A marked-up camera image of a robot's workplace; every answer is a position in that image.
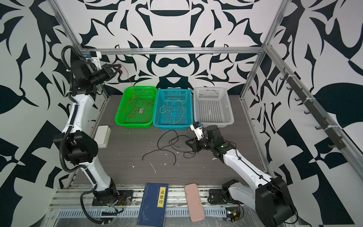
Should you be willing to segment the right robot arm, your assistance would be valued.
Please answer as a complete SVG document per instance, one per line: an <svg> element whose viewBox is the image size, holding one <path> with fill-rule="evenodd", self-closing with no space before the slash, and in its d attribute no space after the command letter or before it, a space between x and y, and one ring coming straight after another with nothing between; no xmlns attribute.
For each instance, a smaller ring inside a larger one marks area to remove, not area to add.
<svg viewBox="0 0 363 227"><path fill-rule="evenodd" d="M227 196L255 210L266 227L277 227L288 219L298 216L290 192L281 177L272 177L248 161L237 149L235 143L223 138L216 125L206 128L200 123L190 126L195 137L186 141L193 152L210 150L214 157L234 170L247 184L231 180L223 187Z"/></svg>

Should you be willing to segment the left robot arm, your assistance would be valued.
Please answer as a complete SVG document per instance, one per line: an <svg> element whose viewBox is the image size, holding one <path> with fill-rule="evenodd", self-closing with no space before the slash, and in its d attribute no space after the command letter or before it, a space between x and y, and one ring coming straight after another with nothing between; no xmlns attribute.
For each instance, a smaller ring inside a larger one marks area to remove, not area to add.
<svg viewBox="0 0 363 227"><path fill-rule="evenodd" d="M63 171L73 173L82 170L93 188L91 194L98 202L110 202L119 193L112 178L104 171L98 158L97 142L86 133L91 109L99 95L98 88L121 74L121 65L100 65L101 55L93 52L89 57L78 55L79 60L67 63L65 52L77 53L71 45L61 51L61 60L70 74L70 89L67 93L72 102L69 119L62 133L54 136L54 144L59 150Z"/></svg>

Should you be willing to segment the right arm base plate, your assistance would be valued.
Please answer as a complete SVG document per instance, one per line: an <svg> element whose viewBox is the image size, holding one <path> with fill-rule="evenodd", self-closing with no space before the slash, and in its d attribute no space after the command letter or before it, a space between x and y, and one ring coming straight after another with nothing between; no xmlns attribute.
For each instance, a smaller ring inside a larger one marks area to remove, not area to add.
<svg viewBox="0 0 363 227"><path fill-rule="evenodd" d="M219 205L219 204L243 204L240 201L234 200L228 188L234 184L238 183L236 179L232 179L222 185L221 189L209 189L209 196L208 196L208 203L212 205Z"/></svg>

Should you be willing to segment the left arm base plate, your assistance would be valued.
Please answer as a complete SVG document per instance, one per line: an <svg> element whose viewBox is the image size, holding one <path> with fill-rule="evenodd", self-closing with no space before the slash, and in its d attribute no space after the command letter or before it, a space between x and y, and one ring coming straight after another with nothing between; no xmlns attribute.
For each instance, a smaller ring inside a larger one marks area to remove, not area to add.
<svg viewBox="0 0 363 227"><path fill-rule="evenodd" d="M128 205L132 202L133 190L118 190L116 196L109 195L97 198L94 197L92 201L92 206L108 206L112 204L115 206Z"/></svg>

